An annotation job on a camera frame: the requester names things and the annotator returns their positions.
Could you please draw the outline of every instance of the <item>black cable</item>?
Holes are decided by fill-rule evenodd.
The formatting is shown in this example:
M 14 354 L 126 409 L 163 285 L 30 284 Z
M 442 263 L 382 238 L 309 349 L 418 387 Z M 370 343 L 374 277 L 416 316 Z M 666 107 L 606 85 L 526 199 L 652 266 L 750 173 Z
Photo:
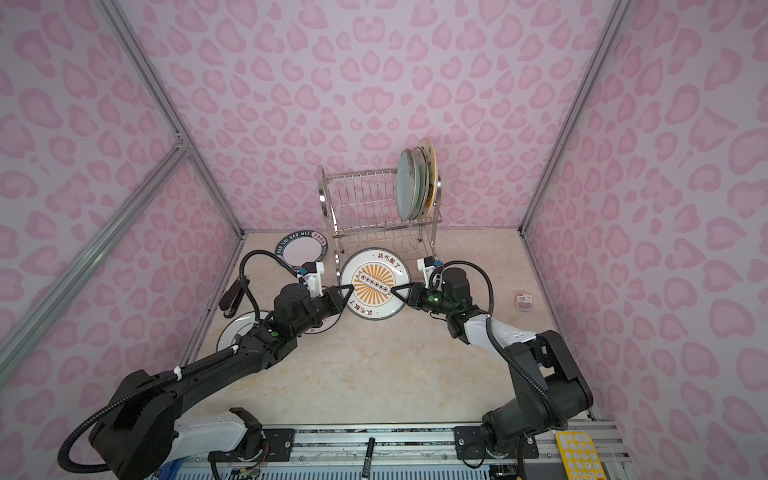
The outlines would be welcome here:
M 214 366 L 230 358 L 232 355 L 235 354 L 235 352 L 236 350 L 231 348 L 221 350 L 220 352 L 214 353 L 211 356 L 211 358 L 202 359 L 199 362 L 195 362 L 188 366 L 181 367 L 181 375 L 189 376 L 201 370 L 210 368 L 211 366 Z M 134 389 L 132 392 L 128 393 L 125 396 L 120 397 L 119 399 L 115 400 L 114 402 L 105 406 L 95 414 L 88 417 L 76 429 L 74 429 L 72 433 L 70 433 L 69 436 L 61 444 L 61 447 L 58 450 L 58 456 L 56 458 L 58 461 L 58 465 L 62 467 L 64 470 L 66 470 L 67 472 L 72 472 L 72 473 L 109 472 L 110 470 L 109 465 L 107 465 L 106 463 L 101 463 L 99 465 L 83 465 L 81 463 L 73 462 L 72 459 L 69 457 L 69 452 L 72 450 L 72 446 L 74 445 L 74 443 L 90 427 L 92 427 L 96 422 L 98 422 L 101 418 L 103 418 L 109 412 L 112 412 L 113 410 L 115 410 L 117 407 L 125 404 L 126 402 L 129 402 L 130 400 L 140 395 L 145 394 L 146 392 L 149 392 L 152 389 L 156 389 L 157 387 L 168 385 L 169 383 L 176 382 L 177 380 L 178 380 L 178 377 L 176 376 L 176 374 L 170 372 L 166 376 L 158 377 L 155 380 L 152 380 L 151 382 L 148 382 L 143 384 L 142 386 L 139 386 L 138 388 Z
M 469 447 L 477 446 L 477 445 L 480 445 L 480 444 L 475 443 L 475 444 L 467 445 L 464 448 L 467 449 Z M 463 458 L 462 458 L 462 462 L 464 462 L 464 465 L 467 465 L 472 470 L 477 470 L 478 468 L 482 467 L 482 465 L 485 463 L 485 446 L 484 445 L 482 446 L 482 458 L 480 458 L 480 463 L 478 463 L 477 465 L 470 465 Z
M 210 459 L 210 473 L 214 476 L 214 480 L 221 480 L 219 476 L 219 468 L 216 466 L 216 460 Z
M 525 435 L 521 436 L 515 452 L 515 459 L 518 463 L 517 473 L 520 480 L 528 480 L 528 477 L 525 475 L 525 458 L 523 458 L 523 442 L 525 441 Z
M 474 263 L 467 262 L 467 261 L 464 261 L 464 260 L 451 260 L 450 262 L 446 262 L 446 263 L 441 265 L 442 268 L 441 268 L 440 271 L 442 272 L 443 270 L 445 270 L 445 268 L 447 266 L 451 266 L 451 265 L 471 266 L 472 268 L 474 268 L 475 270 L 480 272 L 482 277 L 485 279 L 485 284 L 488 286 L 488 315 L 493 315 L 493 285 L 491 285 L 491 279 L 488 277 L 488 274 L 485 273 L 485 271 L 482 268 L 480 268 L 479 266 L 475 265 Z M 432 271 L 432 275 L 429 276 L 429 287 L 430 288 L 435 288 L 432 285 L 432 283 L 434 282 L 435 275 L 437 275 L 437 273 L 438 273 L 438 270 L 434 269 Z
M 528 373 L 525 371 L 525 369 L 520 366 L 518 361 L 515 359 L 515 357 L 508 351 L 504 350 L 502 345 L 498 342 L 495 335 L 493 334 L 493 329 L 491 327 L 492 324 L 492 318 L 490 315 L 485 319 L 485 332 L 488 334 L 488 339 L 491 340 L 491 344 L 493 345 L 493 348 L 496 349 L 499 355 L 502 356 L 504 360 L 507 361 L 510 367 L 513 368 L 513 370 L 520 375 L 520 377 L 523 378 L 528 384 L 531 385 L 534 391 L 538 394 L 538 396 L 541 398 L 541 401 L 544 402 L 544 404 L 547 406 L 547 410 L 549 411 L 550 415 L 554 416 L 557 420 L 556 425 L 560 429 L 567 429 L 568 428 L 568 418 L 566 418 L 565 414 L 560 410 L 560 407 L 558 407 L 558 404 L 554 402 L 552 397 L 549 396 L 549 393 L 547 393 L 546 390 L 544 390 L 538 382 Z
M 240 288 L 243 289 L 245 292 L 245 295 L 248 297 L 248 300 L 250 301 L 250 304 L 253 306 L 253 311 L 258 312 L 259 311 L 259 303 L 256 302 L 256 297 L 253 296 L 253 294 L 250 292 L 250 289 L 248 288 L 248 282 L 245 278 L 245 264 L 248 263 L 248 260 L 250 260 L 251 257 L 254 257 L 256 255 L 267 255 L 268 257 L 274 259 L 278 265 L 280 265 L 282 268 L 288 270 L 288 273 L 291 274 L 294 278 L 299 276 L 299 273 L 296 272 L 288 263 L 285 262 L 285 260 L 281 259 L 274 253 L 268 251 L 268 250 L 251 250 L 250 252 L 245 254 L 245 257 L 240 261 Z M 258 317 L 256 318 L 257 325 L 260 324 L 260 321 Z
M 544 390 L 538 382 L 530 375 L 528 372 L 525 371 L 523 367 L 520 366 L 518 361 L 514 358 L 512 354 L 504 350 L 502 345 L 498 342 L 495 335 L 493 334 L 493 329 L 491 327 L 492 324 L 492 318 L 491 315 L 493 315 L 493 285 L 491 285 L 491 279 L 488 277 L 488 274 L 485 273 L 485 271 L 480 268 L 479 266 L 475 265 L 472 262 L 466 262 L 464 260 L 451 260 L 450 262 L 446 262 L 442 264 L 442 270 L 444 270 L 447 266 L 451 265 L 467 265 L 482 275 L 483 279 L 485 279 L 485 284 L 488 286 L 488 317 L 485 320 L 485 332 L 488 334 L 488 339 L 491 341 L 491 344 L 493 345 L 493 348 L 496 349 L 499 355 L 502 356 L 504 360 L 510 365 L 510 367 L 513 368 L 514 371 L 516 371 L 517 374 L 520 375 L 520 377 L 523 378 L 527 383 L 531 385 L 534 391 L 541 397 L 541 401 L 544 402 L 544 404 L 547 406 L 547 410 L 550 412 L 552 416 L 555 417 L 557 423 L 556 425 L 560 429 L 567 429 L 568 428 L 568 418 L 565 416 L 565 414 L 560 410 L 560 407 L 554 402 L 552 397 L 549 396 L 549 393 L 547 393 L 546 390 Z M 433 279 L 435 278 L 435 275 L 437 274 L 438 270 L 435 269 L 432 271 L 432 274 L 429 276 L 429 285 L 432 285 Z

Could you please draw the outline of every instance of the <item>dish rack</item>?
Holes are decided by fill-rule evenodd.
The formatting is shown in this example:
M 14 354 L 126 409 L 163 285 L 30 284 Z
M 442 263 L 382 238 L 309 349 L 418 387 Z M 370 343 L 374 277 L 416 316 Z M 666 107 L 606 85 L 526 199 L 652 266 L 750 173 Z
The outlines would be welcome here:
M 435 236 L 442 222 L 439 177 L 432 211 L 416 220 L 401 220 L 397 213 L 396 168 L 328 176 L 320 165 L 317 177 L 336 276 L 352 255 L 366 248 L 386 248 L 406 261 L 436 256 Z

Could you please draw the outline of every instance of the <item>small box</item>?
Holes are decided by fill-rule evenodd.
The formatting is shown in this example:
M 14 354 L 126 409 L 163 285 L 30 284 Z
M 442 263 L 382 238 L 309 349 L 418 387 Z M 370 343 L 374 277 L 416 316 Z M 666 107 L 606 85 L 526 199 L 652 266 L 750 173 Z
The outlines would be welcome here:
M 530 312 L 533 309 L 533 296 L 530 293 L 517 292 L 515 305 L 521 312 Z

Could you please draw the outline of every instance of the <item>ceramic plate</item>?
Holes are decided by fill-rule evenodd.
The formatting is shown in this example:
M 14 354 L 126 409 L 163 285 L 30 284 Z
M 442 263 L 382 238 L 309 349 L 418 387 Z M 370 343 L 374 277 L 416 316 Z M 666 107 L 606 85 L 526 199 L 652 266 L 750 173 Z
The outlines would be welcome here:
M 424 201 L 421 207 L 421 211 L 417 215 L 417 218 L 426 218 L 430 212 L 432 212 L 432 206 L 435 204 L 438 183 L 437 174 L 437 159 L 435 158 L 435 149 L 432 147 L 432 142 L 428 138 L 422 138 L 417 147 L 424 153 L 426 160 L 427 177 L 426 181 L 427 190 L 424 194 Z
M 408 268 L 397 255 L 383 248 L 367 248 L 347 260 L 339 285 L 355 286 L 346 304 L 352 313 L 368 320 L 384 320 L 405 305 L 392 295 L 392 287 L 410 281 Z
M 422 205 L 424 204 L 424 197 L 427 192 L 427 182 L 429 181 L 429 174 L 427 174 L 427 163 L 426 159 L 424 158 L 424 152 L 422 152 L 421 148 L 414 148 L 412 153 L 413 164 L 416 167 L 416 171 L 419 172 L 419 174 L 416 175 L 416 181 L 418 182 L 417 184 L 419 188 L 416 195 L 413 197 L 411 213 L 408 215 L 409 220 L 415 219 L 421 212 Z
M 413 161 L 413 153 L 406 148 L 400 154 L 397 167 L 397 213 L 401 220 L 408 220 L 413 208 L 413 202 L 419 193 L 419 169 Z
M 265 319 L 269 312 L 261 310 L 259 312 L 259 318 Z M 216 344 L 216 351 L 226 349 L 235 343 L 235 335 L 245 335 L 248 330 L 253 328 L 253 324 L 256 323 L 256 316 L 253 312 L 248 312 L 245 315 L 238 316 L 232 320 L 227 328 L 219 336 L 219 343 Z
M 328 240 L 314 230 L 299 230 L 283 238 L 275 255 L 298 270 L 306 262 L 319 262 L 328 253 Z

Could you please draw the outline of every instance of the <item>aluminum frame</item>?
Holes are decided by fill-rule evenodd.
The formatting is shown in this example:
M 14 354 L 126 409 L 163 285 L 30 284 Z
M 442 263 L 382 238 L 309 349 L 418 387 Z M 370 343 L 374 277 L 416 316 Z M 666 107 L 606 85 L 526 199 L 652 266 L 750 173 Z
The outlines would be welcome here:
M 576 131 L 581 117 L 584 111 L 587 109 L 589 98 L 597 86 L 600 77 L 605 71 L 611 54 L 616 48 L 618 39 L 629 25 L 629 21 L 632 16 L 631 13 L 634 11 L 636 4 L 637 0 L 617 0 L 611 8 L 611 13 L 608 16 L 606 27 L 601 34 L 597 48 L 594 50 L 587 69 L 587 73 L 584 75 L 584 79 L 579 85 L 576 100 L 571 105 L 571 109 L 568 111 L 564 126 L 560 130 L 558 139 L 555 142 L 555 147 L 552 150 L 549 159 L 547 160 L 545 171 L 541 175 L 541 179 L 536 185 L 536 190 L 534 191 L 533 198 L 531 199 L 531 204 L 528 205 L 528 209 L 525 211 L 525 215 L 523 216 L 522 224 L 518 229 L 521 242 L 523 244 L 523 250 L 528 257 L 528 262 L 531 264 L 531 269 L 533 270 L 533 273 L 536 277 L 536 283 L 541 290 L 541 294 L 544 296 L 544 301 L 547 304 L 547 308 L 549 310 L 550 317 L 554 322 L 554 326 L 558 329 L 559 332 L 563 332 L 562 321 L 558 315 L 557 309 L 554 307 L 554 297 L 552 296 L 552 292 L 549 290 L 549 286 L 544 281 L 541 268 L 538 265 L 538 261 L 533 254 L 531 244 L 528 241 L 527 233 L 536 218 L 538 209 L 543 203 L 544 196 L 552 181 L 555 169 L 562 161 L 565 153 L 565 146 L 568 145 L 568 142 L 571 140 L 573 133 Z M 571 352 L 571 355 L 573 355 L 573 349 L 571 348 L 571 345 L 567 339 L 565 344 L 568 346 L 568 350 Z M 598 414 L 594 406 L 592 406 L 588 411 L 591 418 L 597 420 L 601 419 L 601 416 Z
M 611 13 L 608 14 L 607 23 L 598 40 L 598 45 L 592 53 L 587 71 L 576 91 L 575 100 L 565 117 L 563 128 L 561 128 L 558 138 L 554 143 L 554 148 L 547 159 L 544 173 L 536 184 L 531 203 L 528 205 L 528 209 L 526 209 L 523 216 L 519 229 L 522 234 L 528 231 L 533 222 L 541 204 L 541 199 L 549 187 L 554 170 L 560 164 L 565 153 L 565 147 L 571 141 L 571 136 L 576 131 L 581 116 L 587 109 L 589 98 L 605 71 L 607 61 L 616 48 L 621 33 L 628 25 L 629 13 L 633 11 L 635 4 L 637 4 L 637 0 L 616 0 L 611 7 Z
M 53 327 L 61 313 L 120 243 L 136 219 L 160 193 L 176 169 L 190 157 L 191 154 L 184 142 L 176 145 L 123 203 L 107 225 L 83 247 L 83 250 L 69 264 L 67 271 L 56 280 L 45 298 L 19 320 L 16 331 L 0 348 L 0 389 Z
M 181 365 L 187 365 L 189 362 L 193 362 L 197 358 L 197 354 L 200 352 L 203 341 L 205 341 L 205 337 L 208 334 L 210 324 L 214 321 L 214 315 L 216 314 L 218 308 L 219 299 L 227 290 L 227 287 L 229 286 L 229 279 L 232 276 L 232 272 L 235 271 L 234 269 L 237 266 L 238 260 L 240 259 L 240 253 L 242 253 L 243 248 L 245 247 L 246 237 L 247 234 L 244 234 L 242 237 L 240 237 L 240 239 L 235 243 L 229 257 L 227 258 L 227 264 L 221 273 L 221 278 L 217 281 L 214 291 L 212 291 L 210 294 L 207 309 L 200 318 L 198 324 L 195 326 L 195 330 L 192 332 L 192 337 L 187 344 L 187 348 L 184 349 L 184 354 L 181 356 Z
M 243 226 L 237 219 L 237 215 L 235 215 L 232 206 L 219 188 L 219 185 L 214 180 L 208 166 L 205 164 L 203 155 L 200 153 L 197 144 L 195 144 L 194 138 L 192 138 L 192 135 L 184 126 L 176 106 L 160 80 L 160 75 L 157 74 L 144 53 L 144 49 L 141 47 L 141 43 L 138 41 L 122 7 L 117 0 L 93 0 L 93 3 L 114 33 L 115 38 L 123 48 L 123 52 L 134 66 L 134 70 L 144 82 L 147 92 L 157 104 L 163 119 L 170 125 L 171 130 L 176 132 L 177 138 L 185 142 L 192 150 L 192 158 L 194 160 L 192 165 L 197 174 L 200 175 L 206 190 L 214 199 L 217 208 L 227 219 L 227 224 L 229 224 L 234 232 L 235 237 L 242 236 Z
M 604 465 L 631 464 L 627 447 L 614 422 L 592 422 L 571 420 L 569 431 L 584 432 L 592 437 L 595 451 Z M 426 469 L 459 467 L 465 469 L 456 457 L 453 428 L 457 426 L 478 426 L 477 422 L 453 423 L 386 423 L 386 424 L 340 424 L 340 425 L 265 425 L 265 429 L 295 429 L 293 445 L 288 462 L 270 464 L 271 469 L 294 472 L 297 468 L 309 470 L 324 468 L 334 472 L 340 468 L 362 466 L 368 446 L 368 438 L 376 439 L 373 464 L 376 468 L 422 465 Z M 527 458 L 527 465 L 552 465 L 564 473 L 560 450 L 553 431 L 535 436 L 539 451 L 538 458 Z M 202 455 L 193 455 L 184 460 L 182 471 L 188 468 L 208 468 L 200 460 Z M 486 464 L 514 464 L 515 460 L 487 458 Z M 253 463 L 220 463 L 219 469 L 251 466 Z

